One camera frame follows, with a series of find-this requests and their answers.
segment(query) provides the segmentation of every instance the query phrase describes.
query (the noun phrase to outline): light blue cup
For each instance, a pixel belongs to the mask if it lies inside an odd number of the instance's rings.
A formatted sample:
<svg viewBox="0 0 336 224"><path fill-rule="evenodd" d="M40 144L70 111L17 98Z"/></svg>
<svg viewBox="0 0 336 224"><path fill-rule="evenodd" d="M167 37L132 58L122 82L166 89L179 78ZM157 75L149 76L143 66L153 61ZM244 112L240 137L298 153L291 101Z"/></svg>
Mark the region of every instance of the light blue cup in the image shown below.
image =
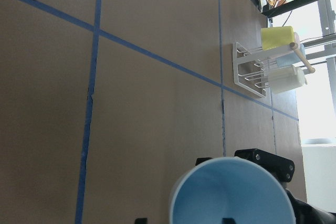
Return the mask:
<svg viewBox="0 0 336 224"><path fill-rule="evenodd" d="M170 224L295 224L285 190L262 167L233 157L210 159L176 182Z"/></svg>

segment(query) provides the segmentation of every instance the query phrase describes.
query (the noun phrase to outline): white wall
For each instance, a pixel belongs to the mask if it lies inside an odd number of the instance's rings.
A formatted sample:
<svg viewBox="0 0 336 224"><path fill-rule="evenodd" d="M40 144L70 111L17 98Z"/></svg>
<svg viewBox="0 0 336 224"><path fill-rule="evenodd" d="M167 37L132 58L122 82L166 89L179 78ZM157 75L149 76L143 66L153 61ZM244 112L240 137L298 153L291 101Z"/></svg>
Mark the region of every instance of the white wall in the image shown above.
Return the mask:
<svg viewBox="0 0 336 224"><path fill-rule="evenodd" d="M336 212L336 145L303 145L307 201L329 212Z"/></svg>

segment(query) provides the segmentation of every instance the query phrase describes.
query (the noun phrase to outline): light blue bowl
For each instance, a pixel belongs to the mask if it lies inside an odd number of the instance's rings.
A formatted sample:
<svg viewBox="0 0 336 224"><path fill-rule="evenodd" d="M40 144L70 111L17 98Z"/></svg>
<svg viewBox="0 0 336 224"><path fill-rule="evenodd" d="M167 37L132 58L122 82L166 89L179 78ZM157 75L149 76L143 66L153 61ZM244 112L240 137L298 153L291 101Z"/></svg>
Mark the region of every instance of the light blue bowl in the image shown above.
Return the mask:
<svg viewBox="0 0 336 224"><path fill-rule="evenodd" d="M221 157L194 167L175 184L170 224L295 224L285 190L262 167Z"/></svg>

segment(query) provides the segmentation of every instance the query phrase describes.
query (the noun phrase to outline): floor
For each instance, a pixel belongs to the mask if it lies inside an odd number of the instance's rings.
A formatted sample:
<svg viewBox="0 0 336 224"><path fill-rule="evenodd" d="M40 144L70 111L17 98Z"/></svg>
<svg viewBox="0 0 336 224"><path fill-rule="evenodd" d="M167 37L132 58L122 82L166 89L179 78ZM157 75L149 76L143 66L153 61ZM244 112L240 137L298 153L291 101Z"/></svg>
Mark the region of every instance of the floor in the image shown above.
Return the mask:
<svg viewBox="0 0 336 224"><path fill-rule="evenodd" d="M198 157L294 160L294 91L234 85L232 43L260 46L249 0L0 0L1 223L167 223Z"/></svg>

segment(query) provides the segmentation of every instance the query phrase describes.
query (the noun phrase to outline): white drying rack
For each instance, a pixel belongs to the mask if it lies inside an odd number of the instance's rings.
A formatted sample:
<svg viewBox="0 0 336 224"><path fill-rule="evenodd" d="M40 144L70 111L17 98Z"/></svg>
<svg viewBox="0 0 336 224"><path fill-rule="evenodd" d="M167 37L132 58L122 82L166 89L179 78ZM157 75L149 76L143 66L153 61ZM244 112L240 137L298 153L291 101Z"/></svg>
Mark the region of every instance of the white drying rack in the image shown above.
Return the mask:
<svg viewBox="0 0 336 224"><path fill-rule="evenodd" d="M232 46L234 83L259 97L265 97L266 88L269 88L267 73L271 70L268 63L264 64L264 62L291 52L295 52L307 67L303 71L305 74L315 72L315 68L311 66L295 42L265 51L261 47L247 50L239 42L234 43Z"/></svg>

